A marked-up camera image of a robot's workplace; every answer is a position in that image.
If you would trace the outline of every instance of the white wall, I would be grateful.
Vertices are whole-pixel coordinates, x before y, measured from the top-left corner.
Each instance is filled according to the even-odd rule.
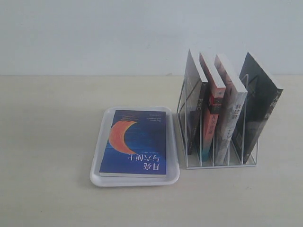
[[[182,75],[189,47],[303,74],[301,0],[1,0],[0,75]]]

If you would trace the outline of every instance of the white wire book rack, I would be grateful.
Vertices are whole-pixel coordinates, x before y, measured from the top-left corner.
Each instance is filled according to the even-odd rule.
[[[246,87],[248,85],[248,78],[249,75],[245,75],[245,77],[242,80],[245,80],[245,84]],[[215,137],[216,137],[216,133],[214,134],[213,137],[213,145],[211,147],[211,151],[209,152],[209,159],[208,160],[203,160],[202,159],[202,144],[203,144],[203,138],[202,138],[202,118],[203,118],[203,114],[201,114],[200,116],[200,125],[198,126],[198,130],[200,130],[200,144],[199,146],[195,145],[191,155],[188,155],[188,144],[187,144],[187,130],[185,130],[184,132],[182,131],[182,127],[181,127],[181,114],[180,114],[180,101],[181,101],[181,96],[182,94],[184,94],[186,96],[187,92],[186,92],[186,83],[185,83],[185,79],[183,80],[183,85],[182,85],[182,90],[180,93],[180,98],[179,98],[179,102],[178,102],[178,107],[177,107],[177,119],[178,119],[178,126],[180,129],[180,134],[181,134],[181,138],[182,138],[182,144],[183,144],[183,153],[184,153],[184,158],[185,158],[185,163],[186,163],[186,169],[204,169],[204,168],[228,168],[228,167],[252,167],[252,166],[256,166],[257,165],[257,161],[258,161],[258,150],[259,150],[259,140],[257,141],[248,161],[246,163],[243,163],[243,153],[244,153],[244,141],[245,141],[245,117],[246,117],[246,101],[244,102],[244,106],[243,106],[243,110],[244,110],[244,124],[243,124],[243,132],[242,132],[242,152],[241,155],[239,155],[236,152],[235,146],[231,140],[224,162],[222,165],[216,165],[214,158],[215,158]],[[187,129],[187,117],[189,116],[188,114],[188,107],[187,107],[187,99],[186,97],[184,97],[184,104],[185,104],[185,114],[184,114],[184,122],[185,122],[185,129]]]

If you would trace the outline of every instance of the white plastic tray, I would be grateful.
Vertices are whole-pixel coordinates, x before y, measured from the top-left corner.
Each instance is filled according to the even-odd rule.
[[[166,112],[166,178],[150,177],[112,177],[100,176],[99,169],[109,136],[111,124],[116,110],[144,110]],[[175,183],[180,176],[180,168],[177,155],[177,146],[174,132],[174,124],[171,110],[164,106],[157,107],[113,107],[104,112],[99,137],[97,140],[95,155],[93,158],[90,180],[98,187],[121,186],[155,186]]]

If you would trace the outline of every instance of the dark gray book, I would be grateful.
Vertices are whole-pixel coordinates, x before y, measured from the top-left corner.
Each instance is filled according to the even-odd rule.
[[[191,50],[188,50],[184,83],[179,104],[179,120],[181,122],[181,131],[184,139],[186,139],[185,115],[187,117],[187,153],[189,155],[192,153],[195,135],[198,130],[199,118],[202,111],[202,103],[207,85],[207,78],[202,70],[198,58],[198,53],[197,55],[192,55]]]
[[[247,53],[239,78],[246,86],[248,75],[248,93],[246,98],[246,117],[244,122],[244,110],[240,113],[236,128],[232,135],[232,141],[241,159],[242,144],[243,163],[246,163],[253,151],[264,126],[267,123],[283,88],[278,81],[261,65],[251,53]],[[242,137],[245,123],[244,139]]]

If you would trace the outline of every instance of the moon illustration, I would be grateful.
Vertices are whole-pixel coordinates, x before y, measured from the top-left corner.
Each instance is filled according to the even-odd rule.
[[[136,154],[128,148],[124,140],[124,135],[127,129],[135,123],[137,122],[118,121],[112,126],[109,133],[108,141],[114,149],[124,154]]]

